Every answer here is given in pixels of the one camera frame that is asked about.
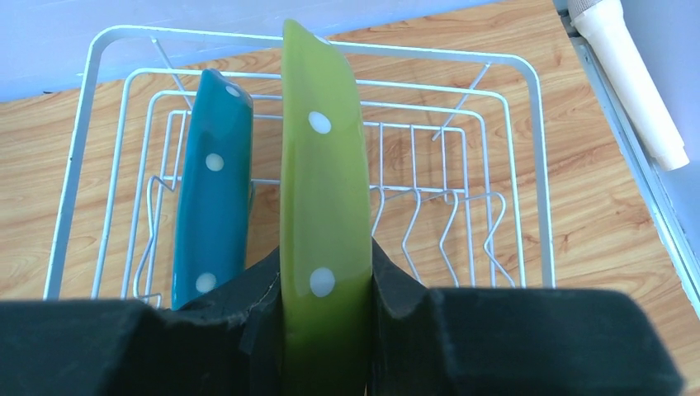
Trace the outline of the green dotted plate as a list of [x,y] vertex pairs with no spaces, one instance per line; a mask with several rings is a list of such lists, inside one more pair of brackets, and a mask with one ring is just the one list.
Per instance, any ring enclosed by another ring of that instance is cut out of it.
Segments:
[[283,26],[281,81],[281,391],[362,395],[372,238],[356,79],[336,47],[290,19]]

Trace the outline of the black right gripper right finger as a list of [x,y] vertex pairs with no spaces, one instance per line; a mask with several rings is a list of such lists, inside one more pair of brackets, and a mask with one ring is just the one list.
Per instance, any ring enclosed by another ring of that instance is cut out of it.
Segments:
[[428,288],[372,250],[371,395],[679,395],[644,311],[615,290]]

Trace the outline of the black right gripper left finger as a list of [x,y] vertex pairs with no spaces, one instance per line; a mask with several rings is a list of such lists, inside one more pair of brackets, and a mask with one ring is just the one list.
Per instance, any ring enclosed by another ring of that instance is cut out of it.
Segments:
[[278,395],[279,253],[182,309],[4,301],[4,395]]

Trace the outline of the blue dotted plate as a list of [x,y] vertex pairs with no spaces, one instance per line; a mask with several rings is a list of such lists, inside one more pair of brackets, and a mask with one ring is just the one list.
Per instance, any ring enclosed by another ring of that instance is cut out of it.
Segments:
[[173,309],[245,268],[251,195],[253,102],[205,69],[187,134],[173,256]]

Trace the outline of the white wire dish rack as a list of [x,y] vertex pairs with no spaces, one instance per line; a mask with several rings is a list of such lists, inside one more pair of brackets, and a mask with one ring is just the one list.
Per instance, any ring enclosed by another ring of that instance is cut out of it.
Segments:
[[[43,299],[170,303],[187,127],[205,65],[254,101],[248,263],[277,244],[277,35],[113,26],[87,52]],[[555,286],[542,85],[515,54],[337,41],[357,76],[372,234],[428,285]]]

